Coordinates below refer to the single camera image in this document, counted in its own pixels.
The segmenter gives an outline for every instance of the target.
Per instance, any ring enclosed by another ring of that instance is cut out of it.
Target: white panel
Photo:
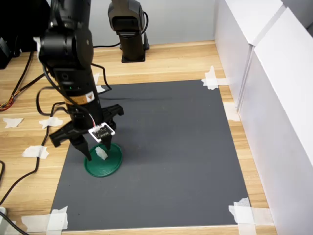
[[[246,41],[225,0],[220,0],[215,43],[235,104],[252,46]]]
[[[313,38],[287,9],[255,53],[313,163]]]
[[[313,0],[283,0],[304,27],[313,22]]]
[[[226,2],[250,44],[253,44],[283,5],[281,0],[226,0]]]
[[[278,234],[311,235],[313,167],[254,53],[240,116]]]

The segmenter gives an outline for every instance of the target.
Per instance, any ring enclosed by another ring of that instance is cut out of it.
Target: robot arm
[[[136,0],[112,0],[109,5],[108,16],[111,28],[116,31],[123,51],[122,62],[145,61],[149,43],[145,30],[148,26],[148,15],[142,10]]]
[[[110,149],[116,124],[113,117],[123,115],[121,106],[101,108],[91,63],[93,45],[88,29],[91,0],[52,0],[50,24],[40,38],[39,60],[58,83],[71,121],[50,135],[55,147],[70,140],[91,160],[83,134],[90,132]]]

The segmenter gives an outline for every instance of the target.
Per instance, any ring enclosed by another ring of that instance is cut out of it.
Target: wire
[[[57,109],[55,110],[55,106],[57,105],[62,105],[62,104],[65,104],[65,102],[57,102],[57,103],[54,103],[52,108],[51,108],[51,113],[50,113],[50,117],[52,117],[55,112],[57,111]],[[46,132],[45,132],[45,137],[41,143],[42,146],[45,145],[47,139],[48,139],[48,135],[49,135],[49,129],[50,129],[50,126],[47,126],[46,128]],[[36,159],[36,166],[35,166],[35,169],[33,171],[31,171],[30,173],[22,176],[21,178],[19,178],[11,187],[10,189],[8,190],[8,192],[5,194],[5,196],[2,198],[2,200],[0,201],[0,206],[4,203],[4,201],[6,200],[7,196],[10,194],[10,192],[13,190],[13,188],[24,178],[26,178],[27,176],[33,174],[33,173],[36,173],[38,168],[39,168],[39,156],[37,156],[37,159]],[[1,172],[0,172],[0,183],[1,183],[1,179],[2,179],[2,176],[4,174],[4,169],[5,169],[5,163],[3,161],[0,161],[0,163],[2,164],[2,168],[1,168]],[[21,233],[22,235],[29,235],[28,233],[24,232],[22,229],[20,229],[18,226],[16,226],[5,214],[3,214],[2,212],[0,212],[0,215],[14,228],[16,229],[19,233]]]
[[[141,35],[143,35],[147,29],[148,29],[148,25],[149,25],[149,17],[148,17],[148,14],[147,12],[143,12],[143,14],[146,16],[146,26],[144,27],[143,31],[140,33]],[[93,48],[100,48],[100,47],[116,47],[118,45],[120,45],[121,42],[117,43],[117,44],[114,44],[114,45],[109,45],[109,46],[94,46]]]
[[[99,47],[116,47],[118,45],[120,45],[121,43],[117,43],[117,44],[114,44],[114,45],[109,45],[109,46],[94,46],[93,48],[99,48]]]
[[[47,71],[47,68],[45,67],[45,65],[43,65],[43,69],[44,69],[44,74],[45,74],[45,77],[47,78],[48,82],[51,84],[51,86],[56,89],[64,98],[66,98],[69,102],[71,102],[77,109],[85,112],[86,114],[89,115],[89,117],[91,118],[92,120],[92,124],[93,126],[95,127],[96,126],[96,123],[92,117],[92,115],[90,114],[90,112],[84,108],[83,106],[77,104],[74,100],[72,100],[67,94],[63,93],[60,88],[54,84],[54,82],[51,80],[49,74],[48,74],[48,71]]]
[[[36,96],[36,107],[37,107],[37,111],[39,114],[43,115],[43,116],[50,116],[50,113],[44,113],[42,110],[41,110],[41,107],[40,107],[40,104],[39,104],[39,95],[40,93],[43,91],[43,90],[54,90],[53,87],[43,87],[41,88],[38,93],[37,93],[37,96]],[[68,114],[68,111],[66,110],[66,108],[64,107],[57,107],[55,112],[58,111],[58,110],[63,110],[64,112],[66,112]]]
[[[38,76],[37,78],[35,78],[34,80],[32,80],[30,83],[28,83],[27,85],[23,86],[21,89],[19,89],[17,92],[15,92],[15,94],[13,96],[11,96],[5,103],[0,105],[0,112],[1,111],[5,111],[8,108],[10,108],[13,103],[15,102],[16,97],[23,91],[25,91],[26,89],[28,89],[29,87],[31,87],[32,85],[34,85],[36,82],[38,82],[41,78],[43,78],[45,75],[41,74],[40,76]]]
[[[29,235],[28,233],[24,232],[22,229],[20,229],[18,226],[16,226],[12,220],[10,220],[5,214],[3,214],[2,212],[0,212],[0,215],[13,227],[15,228],[19,233],[21,233],[22,235]]]
[[[25,74],[26,74],[26,72],[27,72],[27,70],[28,70],[28,67],[29,67],[31,58],[32,58],[32,56],[33,56],[33,53],[34,53],[33,51],[30,52],[29,58],[28,58],[28,61],[27,61],[27,64],[26,64],[26,66],[25,66],[25,69],[24,69],[24,71],[23,71],[23,73],[22,73],[22,75],[21,75],[21,77],[20,77],[18,83],[16,84],[16,86],[15,86],[15,88],[14,88],[14,90],[13,90],[13,92],[12,92],[11,95],[14,95],[14,94],[15,94],[16,90],[19,88],[19,86],[20,86],[22,80],[24,79]]]
[[[28,61],[27,61],[27,64],[26,64],[25,69],[24,69],[24,72],[23,72],[23,74],[21,75],[21,77],[20,77],[18,83],[16,84],[16,86],[15,86],[15,88],[14,88],[14,91],[15,91],[15,92],[13,91],[12,94],[11,94],[11,96],[10,96],[10,98],[9,98],[5,103],[3,103],[3,104],[0,105],[0,112],[5,111],[5,110],[7,110],[8,108],[10,108],[10,107],[13,105],[13,103],[15,102],[15,99],[16,99],[16,97],[17,97],[18,94],[20,94],[21,92],[25,91],[26,89],[28,89],[28,88],[31,87],[32,85],[34,85],[36,82],[38,82],[41,78],[43,78],[43,77],[45,76],[44,74],[39,75],[39,76],[36,77],[33,81],[31,81],[30,83],[26,84],[26,85],[23,86],[21,89],[19,89],[18,91],[16,91],[17,88],[18,88],[18,86],[21,84],[22,78],[24,78],[24,76],[25,76],[25,74],[26,74],[26,72],[27,72],[27,69],[28,69],[28,67],[29,67],[29,64],[30,64],[30,61],[31,61],[30,59],[31,59],[31,58],[32,58],[32,56],[31,56],[31,53],[30,53],[29,58],[28,58]]]
[[[148,14],[147,14],[147,12],[143,12],[144,13],[144,15],[146,16],[146,26],[145,26],[145,28],[143,29],[143,31],[141,32],[141,35],[142,34],[144,34],[146,31],[147,31],[147,29],[148,29],[148,25],[149,25],[149,17],[148,17]]]
[[[97,65],[97,64],[94,64],[94,63],[91,63],[91,65],[102,69],[104,83],[105,83],[106,86],[109,88],[108,90],[105,90],[104,92],[100,92],[99,94],[104,94],[105,92],[111,91],[112,88],[109,86],[109,84],[108,84],[108,82],[107,82],[106,69],[105,69],[103,66]]]
[[[53,14],[54,14],[54,17],[55,17],[55,20],[56,20],[58,26],[62,27],[64,24],[63,24],[61,14],[60,14],[59,0],[52,0],[51,1],[51,8],[52,8],[52,11],[53,11]]]
[[[54,114],[54,107],[55,107],[56,105],[61,105],[61,104],[65,104],[65,102],[57,102],[57,103],[54,103],[54,104],[53,104],[52,109],[51,109],[51,113],[50,113],[50,117],[52,117],[53,114]],[[48,138],[48,135],[49,135],[49,126],[47,126],[46,133],[45,133],[45,137],[44,137],[44,139],[43,139],[43,141],[42,141],[42,143],[41,143],[42,146],[45,145],[45,142],[46,142],[46,140],[47,140],[47,138]],[[3,197],[2,200],[0,201],[0,206],[1,206],[1,205],[3,204],[3,202],[6,200],[7,196],[10,194],[10,192],[12,191],[12,189],[13,189],[22,179],[24,179],[24,178],[26,178],[27,176],[29,176],[29,175],[31,175],[31,174],[37,172],[38,167],[39,167],[39,159],[40,159],[40,158],[37,157],[36,166],[35,166],[35,169],[34,169],[33,171],[31,171],[30,173],[27,173],[27,174],[25,174],[24,176],[22,176],[21,178],[19,178],[19,179],[10,187],[10,189],[8,190],[8,192],[4,195],[4,197]],[[1,177],[2,177],[2,175],[3,175],[3,173],[4,173],[5,164],[4,164],[4,162],[1,162],[1,163],[2,163],[2,170],[1,170],[0,175],[1,175]]]

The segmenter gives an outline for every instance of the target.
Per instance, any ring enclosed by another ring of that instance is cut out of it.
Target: wooden table
[[[4,102],[11,95],[27,62],[29,53],[22,53],[19,58],[13,58],[5,70],[0,70],[0,101]],[[41,64],[34,54],[30,68],[23,84],[26,84],[43,73]],[[224,71],[217,53],[214,41],[184,44],[166,44],[151,46],[144,63],[121,63],[121,51],[118,48],[96,49],[93,62],[106,68],[109,84],[131,84],[147,82],[165,82],[182,80],[200,80],[210,66],[215,68],[217,78],[225,78]],[[93,73],[102,71],[93,67]],[[98,84],[104,84],[102,77]],[[35,158],[25,158],[21,154],[31,145],[40,145],[45,135],[45,130],[38,123],[47,117],[38,114],[35,97],[40,88],[47,86],[46,79],[41,79],[21,96],[7,111],[0,113],[0,156],[6,163],[4,178],[0,187],[0,198],[4,196],[9,187],[22,175],[32,171],[35,167]],[[228,86],[220,87],[223,102],[232,102]],[[43,91],[40,98],[42,109],[50,112],[54,102],[63,101],[56,91]],[[17,128],[5,129],[2,118],[25,118]],[[63,112],[57,112],[58,117],[66,123],[69,117]],[[229,121],[231,134],[235,143],[240,166],[246,183],[246,188],[253,207],[268,208],[262,184],[255,167],[245,132],[241,122]],[[21,216],[49,214],[54,194],[59,182],[64,160],[67,154],[69,141],[54,148],[51,141],[47,141],[49,156],[40,161],[36,174],[22,180],[11,192],[2,205],[8,209],[9,217],[17,221],[22,229]],[[258,234],[276,234],[274,227],[258,227]],[[76,234],[80,232],[63,232]],[[232,235],[238,234],[237,226],[210,226],[171,229],[131,229],[120,231],[93,231],[81,234],[188,234],[188,235]]]

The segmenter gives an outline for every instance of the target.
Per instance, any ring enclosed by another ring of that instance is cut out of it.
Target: green round base
[[[108,157],[105,160],[98,156],[96,152],[97,147],[102,148],[107,153]],[[109,176],[116,172],[122,164],[122,150],[115,143],[111,144],[110,150],[107,150],[103,144],[99,143],[90,150],[90,154],[92,160],[88,161],[88,159],[85,158],[84,165],[86,171],[94,177]]]

